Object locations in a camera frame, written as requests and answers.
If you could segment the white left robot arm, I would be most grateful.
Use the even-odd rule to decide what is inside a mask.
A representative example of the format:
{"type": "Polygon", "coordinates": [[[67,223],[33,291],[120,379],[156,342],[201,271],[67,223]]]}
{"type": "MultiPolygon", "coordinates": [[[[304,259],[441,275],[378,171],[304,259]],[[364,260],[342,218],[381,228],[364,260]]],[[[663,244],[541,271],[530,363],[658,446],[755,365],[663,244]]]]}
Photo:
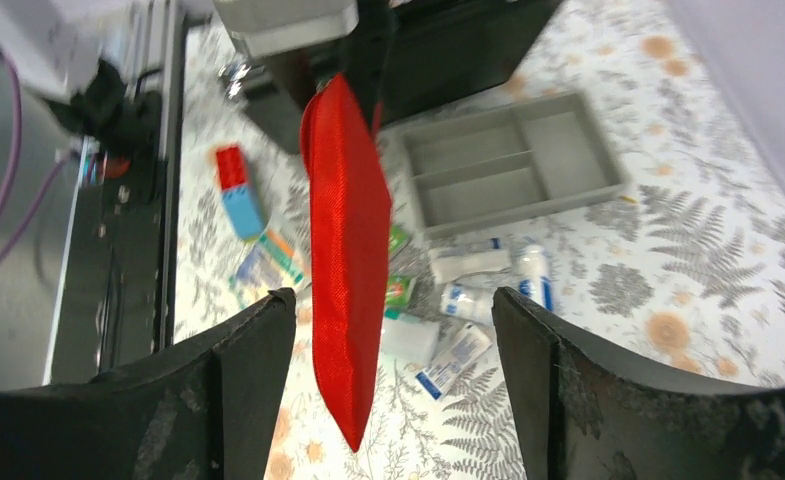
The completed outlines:
{"type": "MultiPolygon", "coordinates": [[[[358,94],[358,110],[372,125],[379,85],[396,29],[385,1],[216,1],[214,11],[238,49],[259,61],[278,89],[305,109],[316,93],[303,52],[333,40],[345,51],[343,74],[358,94]]],[[[53,1],[0,1],[0,52],[19,78],[105,145],[127,153],[149,140],[124,126],[132,118],[124,81],[101,55],[99,44],[69,23],[53,1]]]]}

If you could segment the white plastic bottle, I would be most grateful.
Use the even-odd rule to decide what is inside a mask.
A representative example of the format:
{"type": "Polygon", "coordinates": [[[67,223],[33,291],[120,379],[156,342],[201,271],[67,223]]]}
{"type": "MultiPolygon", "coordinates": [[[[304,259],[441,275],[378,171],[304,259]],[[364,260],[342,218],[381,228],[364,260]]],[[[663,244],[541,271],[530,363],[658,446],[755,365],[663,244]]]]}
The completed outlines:
{"type": "Polygon", "coordinates": [[[437,322],[387,308],[382,320],[380,351],[424,366],[434,357],[440,331],[441,326],[437,322]]]}

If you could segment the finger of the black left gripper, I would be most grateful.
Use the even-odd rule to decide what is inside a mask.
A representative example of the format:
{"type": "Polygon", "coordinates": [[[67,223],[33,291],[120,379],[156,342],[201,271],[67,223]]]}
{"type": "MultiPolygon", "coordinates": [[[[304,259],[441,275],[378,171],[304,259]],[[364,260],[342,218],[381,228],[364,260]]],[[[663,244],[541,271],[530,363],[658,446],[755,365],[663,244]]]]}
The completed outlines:
{"type": "Polygon", "coordinates": [[[382,84],[394,42],[397,19],[388,1],[356,2],[358,24],[340,42],[339,60],[367,126],[378,126],[382,84]]]}

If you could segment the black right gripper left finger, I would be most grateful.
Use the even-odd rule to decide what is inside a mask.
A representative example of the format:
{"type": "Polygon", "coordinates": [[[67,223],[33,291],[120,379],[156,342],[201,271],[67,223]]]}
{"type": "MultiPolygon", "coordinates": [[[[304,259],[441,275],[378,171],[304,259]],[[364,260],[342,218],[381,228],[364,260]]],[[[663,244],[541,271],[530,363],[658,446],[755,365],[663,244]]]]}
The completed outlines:
{"type": "Polygon", "coordinates": [[[260,479],[296,331],[289,288],[86,383],[0,392],[0,479],[260,479]]]}

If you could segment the red first aid pouch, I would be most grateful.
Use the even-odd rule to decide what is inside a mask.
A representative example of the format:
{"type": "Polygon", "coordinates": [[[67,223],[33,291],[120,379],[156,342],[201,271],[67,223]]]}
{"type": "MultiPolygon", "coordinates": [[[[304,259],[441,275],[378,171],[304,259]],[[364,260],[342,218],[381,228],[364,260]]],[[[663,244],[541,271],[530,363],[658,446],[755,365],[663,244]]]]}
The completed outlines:
{"type": "Polygon", "coordinates": [[[308,104],[312,355],[322,399],[352,451],[372,409],[388,279],[391,197],[371,127],[343,74],[308,104]]]}

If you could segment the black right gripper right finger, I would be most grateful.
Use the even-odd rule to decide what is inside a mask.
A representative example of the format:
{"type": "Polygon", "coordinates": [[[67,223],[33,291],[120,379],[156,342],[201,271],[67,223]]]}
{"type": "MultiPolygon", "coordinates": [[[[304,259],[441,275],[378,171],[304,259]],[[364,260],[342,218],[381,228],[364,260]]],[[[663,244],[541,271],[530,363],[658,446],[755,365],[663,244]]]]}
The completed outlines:
{"type": "Polygon", "coordinates": [[[530,479],[785,479],[785,387],[677,369],[502,287],[492,315],[530,479]]]}

